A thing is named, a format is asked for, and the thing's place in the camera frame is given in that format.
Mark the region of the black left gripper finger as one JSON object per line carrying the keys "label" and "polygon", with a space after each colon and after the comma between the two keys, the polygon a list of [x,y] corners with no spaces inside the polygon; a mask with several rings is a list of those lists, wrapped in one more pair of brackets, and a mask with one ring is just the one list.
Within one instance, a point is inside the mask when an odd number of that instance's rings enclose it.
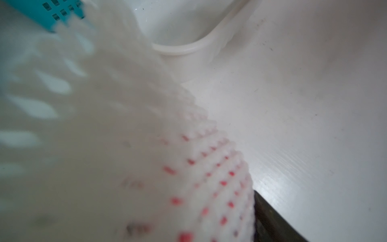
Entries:
{"label": "black left gripper finger", "polygon": [[307,242],[257,191],[254,242]]}

